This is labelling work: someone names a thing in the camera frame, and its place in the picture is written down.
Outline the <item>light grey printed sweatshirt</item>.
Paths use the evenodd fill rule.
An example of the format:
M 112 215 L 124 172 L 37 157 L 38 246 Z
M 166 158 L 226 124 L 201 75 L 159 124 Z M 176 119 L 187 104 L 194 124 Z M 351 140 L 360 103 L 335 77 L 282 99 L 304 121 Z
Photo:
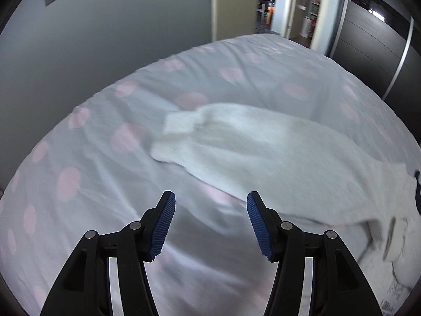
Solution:
M 343 231 L 383 315 L 394 315 L 420 277 L 420 149 L 404 140 L 391 144 L 373 118 L 351 140 L 297 116 L 215 103 L 168 114 L 151 156 L 236 198 L 256 190 L 309 230 Z

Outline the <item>grey pink-dotted bed sheet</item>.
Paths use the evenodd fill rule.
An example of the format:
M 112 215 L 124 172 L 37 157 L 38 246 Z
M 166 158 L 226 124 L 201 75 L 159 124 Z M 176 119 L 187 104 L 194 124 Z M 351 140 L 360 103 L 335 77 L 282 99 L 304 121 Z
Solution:
M 236 198 L 151 156 L 170 113 L 233 103 L 297 116 L 351 140 L 373 118 L 380 133 L 420 149 L 395 112 L 332 59 L 275 35 L 199 46 L 115 82 L 50 131 L 1 199 L 1 274 L 29 315 L 88 230 L 138 220 L 163 191 L 176 212 L 147 265 L 161 315 L 262 315 L 275 275 Z

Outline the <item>black sliding wardrobe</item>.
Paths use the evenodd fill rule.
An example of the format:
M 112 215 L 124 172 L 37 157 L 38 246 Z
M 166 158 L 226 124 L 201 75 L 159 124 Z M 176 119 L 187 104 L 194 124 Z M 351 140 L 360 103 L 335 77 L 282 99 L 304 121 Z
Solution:
M 420 31 L 400 0 L 349 0 L 333 60 L 420 135 Z

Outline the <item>cream room door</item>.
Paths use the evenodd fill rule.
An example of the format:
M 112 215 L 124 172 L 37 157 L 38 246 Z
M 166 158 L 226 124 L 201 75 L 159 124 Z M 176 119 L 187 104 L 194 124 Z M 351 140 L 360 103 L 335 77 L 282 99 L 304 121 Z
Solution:
M 258 0 L 211 0 L 212 40 L 254 33 L 257 4 Z

